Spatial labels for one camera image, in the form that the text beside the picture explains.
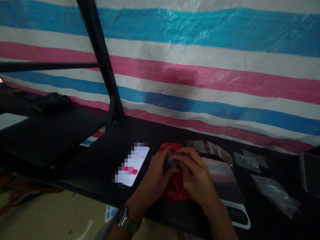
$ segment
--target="wrist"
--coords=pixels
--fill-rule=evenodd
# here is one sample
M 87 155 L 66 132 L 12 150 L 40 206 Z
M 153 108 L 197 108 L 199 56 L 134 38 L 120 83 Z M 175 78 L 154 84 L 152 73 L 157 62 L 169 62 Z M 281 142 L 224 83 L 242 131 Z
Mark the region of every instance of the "wrist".
M 133 196 L 127 200 L 126 205 L 128 207 L 128 217 L 130 220 L 134 224 L 139 224 L 147 210 L 147 207 L 145 207 L 141 201 L 135 199 Z
M 222 203 L 220 197 L 218 196 L 216 190 L 213 188 L 210 194 L 207 195 L 206 201 L 200 204 L 200 206 L 207 213 L 214 211 L 214 209 L 216 209 L 220 203 Z

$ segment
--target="wristwatch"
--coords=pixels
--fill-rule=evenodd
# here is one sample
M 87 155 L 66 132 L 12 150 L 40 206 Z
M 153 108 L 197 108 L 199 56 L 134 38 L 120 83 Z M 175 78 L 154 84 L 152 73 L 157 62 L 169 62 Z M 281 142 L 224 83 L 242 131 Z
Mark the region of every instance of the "wristwatch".
M 128 217 L 128 206 L 123 205 L 118 209 L 116 213 L 116 222 L 119 227 L 122 227 L 124 230 L 134 233 L 137 232 L 141 226 L 142 221 L 139 224 L 134 224 Z

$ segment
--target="person's left hand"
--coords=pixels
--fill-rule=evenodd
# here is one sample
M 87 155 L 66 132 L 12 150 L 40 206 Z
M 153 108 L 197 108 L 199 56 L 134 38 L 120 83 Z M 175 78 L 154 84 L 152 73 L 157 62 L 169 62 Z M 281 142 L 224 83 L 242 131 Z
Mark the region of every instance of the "person's left hand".
M 131 221 L 139 223 L 145 211 L 157 201 L 173 173 L 179 172 L 177 168 L 169 169 L 163 174 L 163 164 L 171 147 L 152 156 L 149 168 L 140 185 L 133 195 L 127 200 L 128 214 Z

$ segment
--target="black metal frame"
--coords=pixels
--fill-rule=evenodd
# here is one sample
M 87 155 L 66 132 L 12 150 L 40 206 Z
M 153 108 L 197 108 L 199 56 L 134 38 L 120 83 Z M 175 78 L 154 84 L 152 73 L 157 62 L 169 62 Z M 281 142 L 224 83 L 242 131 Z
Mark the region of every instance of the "black metal frame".
M 97 58 L 97 63 L 2 62 L 0 63 L 0 73 L 99 67 L 110 96 L 109 113 L 106 126 L 108 129 L 111 127 L 114 117 L 116 117 L 116 120 L 119 120 L 124 116 L 123 107 L 114 78 L 95 1 L 77 0 L 77 2 L 92 48 Z

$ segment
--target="blue stripe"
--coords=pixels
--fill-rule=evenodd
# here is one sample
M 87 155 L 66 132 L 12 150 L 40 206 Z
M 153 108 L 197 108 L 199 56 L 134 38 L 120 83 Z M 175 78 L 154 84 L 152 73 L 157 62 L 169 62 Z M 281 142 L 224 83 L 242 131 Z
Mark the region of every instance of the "blue stripe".
M 83 92 L 107 94 L 103 83 L 55 77 L 37 72 L 13 72 L 5 73 L 5 75 L 32 83 L 50 84 L 55 87 L 71 88 Z M 218 102 L 196 101 L 160 93 L 142 92 L 121 86 L 118 86 L 118 90 L 122 99 L 131 102 L 149 103 L 182 112 L 207 113 L 220 118 L 257 122 L 293 132 L 320 136 L 319 120 L 266 109 L 237 107 Z
M 1 1 L 0 25 L 87 36 L 78 7 Z M 98 9 L 107 38 L 320 57 L 320 15 L 236 8 L 214 12 Z
M 80 92 L 108 95 L 106 85 L 104 83 L 91 82 L 68 77 L 51 76 L 39 72 L 9 72 L 3 74 L 12 78 L 22 79 L 26 82 L 46 84 L 58 88 L 70 88 Z
M 84 140 L 82 144 L 85 144 L 85 145 L 91 145 L 92 143 L 94 143 L 94 141 L 90 141 L 88 139 Z
M 10 0 L 0 1 L 0 9 L 1 26 L 88 36 L 78 6 L 64 7 L 29 0 Z

